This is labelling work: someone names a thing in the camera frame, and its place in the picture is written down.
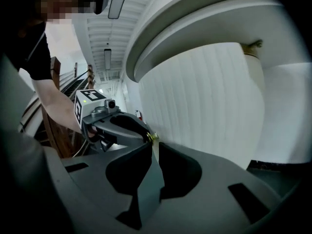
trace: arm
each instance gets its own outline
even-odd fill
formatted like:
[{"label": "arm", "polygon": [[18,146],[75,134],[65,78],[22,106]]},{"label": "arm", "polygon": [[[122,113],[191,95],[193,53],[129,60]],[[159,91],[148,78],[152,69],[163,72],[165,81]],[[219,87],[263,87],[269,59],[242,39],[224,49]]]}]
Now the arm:
[{"label": "arm", "polygon": [[33,86],[48,115],[56,123],[81,133],[74,114],[73,102],[60,90],[51,79],[32,80]]}]

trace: fluorescent light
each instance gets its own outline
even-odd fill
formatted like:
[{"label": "fluorescent light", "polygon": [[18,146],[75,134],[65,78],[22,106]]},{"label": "fluorescent light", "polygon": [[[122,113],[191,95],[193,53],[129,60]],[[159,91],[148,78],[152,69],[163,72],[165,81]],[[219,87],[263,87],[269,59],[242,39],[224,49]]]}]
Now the fluorescent light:
[{"label": "fluorescent light", "polygon": [[112,0],[111,1],[111,6],[109,8],[109,13],[108,13],[109,19],[118,19],[119,18],[119,15],[120,15],[124,1],[125,0]]},{"label": "fluorescent light", "polygon": [[111,55],[112,55],[111,49],[104,49],[104,61],[106,70],[111,69]]}]

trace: person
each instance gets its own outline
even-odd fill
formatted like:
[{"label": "person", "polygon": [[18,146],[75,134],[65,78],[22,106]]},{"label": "person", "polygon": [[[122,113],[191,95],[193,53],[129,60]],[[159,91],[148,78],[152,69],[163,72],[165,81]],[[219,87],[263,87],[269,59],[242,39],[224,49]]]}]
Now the person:
[{"label": "person", "polygon": [[48,21],[64,19],[79,12],[91,0],[15,0],[19,17],[13,17],[5,29],[4,53],[17,70],[25,69],[48,115],[58,124],[81,132],[74,115],[72,101],[58,90],[50,73],[51,57],[45,35]]}]

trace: ceiling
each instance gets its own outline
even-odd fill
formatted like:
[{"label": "ceiling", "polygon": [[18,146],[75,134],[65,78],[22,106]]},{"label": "ceiling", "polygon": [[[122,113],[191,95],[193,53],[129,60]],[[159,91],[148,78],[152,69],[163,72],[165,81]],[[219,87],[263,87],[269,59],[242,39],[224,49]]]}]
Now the ceiling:
[{"label": "ceiling", "polygon": [[[83,55],[92,65],[98,84],[110,78],[118,78],[122,69],[125,50],[133,29],[145,6],[151,0],[125,0],[119,19],[108,19],[111,0],[100,15],[78,14],[73,16],[73,25]],[[112,49],[111,70],[104,67],[104,49]]]},{"label": "ceiling", "polygon": [[135,80],[163,61],[207,44],[263,40],[257,50],[264,69],[310,62],[304,41],[276,0],[227,0],[177,20],[154,37],[135,66]]}]

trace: white wall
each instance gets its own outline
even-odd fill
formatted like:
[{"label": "white wall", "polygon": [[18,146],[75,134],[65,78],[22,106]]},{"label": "white wall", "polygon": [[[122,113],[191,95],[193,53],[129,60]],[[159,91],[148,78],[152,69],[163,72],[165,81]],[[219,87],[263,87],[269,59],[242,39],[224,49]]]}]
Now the white wall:
[{"label": "white wall", "polygon": [[126,103],[125,103],[123,92],[122,92],[121,81],[118,83],[116,96],[113,97],[113,99],[115,100],[116,105],[120,108],[121,111],[127,112]]},{"label": "white wall", "polygon": [[126,51],[130,51],[132,45],[137,39],[138,35],[142,30],[149,24],[149,22],[163,12],[166,8],[170,7],[172,4],[176,3],[178,0],[151,0],[151,2],[146,6],[146,9],[142,13],[136,27],[131,35],[128,47]]},{"label": "white wall", "polygon": [[86,62],[71,20],[63,20],[61,24],[47,23],[45,33],[51,57],[57,57],[61,63],[60,74],[72,71],[75,62]]},{"label": "white wall", "polygon": [[312,63],[264,69],[265,118],[254,160],[305,163],[312,158]]},{"label": "white wall", "polygon": [[140,94],[138,91],[138,83],[130,80],[127,75],[125,75],[124,82],[127,85],[128,96],[129,96],[129,100],[130,100],[132,110],[133,110],[133,112],[128,111],[128,113],[135,114],[136,110],[139,110],[142,113],[143,109],[142,109]]},{"label": "white wall", "polygon": [[[87,62],[78,63],[77,65],[77,76],[83,74],[88,70]],[[80,79],[86,79],[88,77],[88,73],[84,74]]]},{"label": "white wall", "polygon": [[224,157],[246,169],[264,118],[260,61],[238,43],[201,46],[139,82],[145,119],[161,141]]},{"label": "white wall", "polygon": [[29,73],[28,73],[26,70],[20,69],[20,70],[19,70],[19,76],[25,81],[25,83],[28,85],[28,87],[29,87],[32,91],[35,90],[35,89],[34,89],[34,86],[33,86],[33,84],[32,84],[32,82],[31,82],[32,79],[31,79]]}]

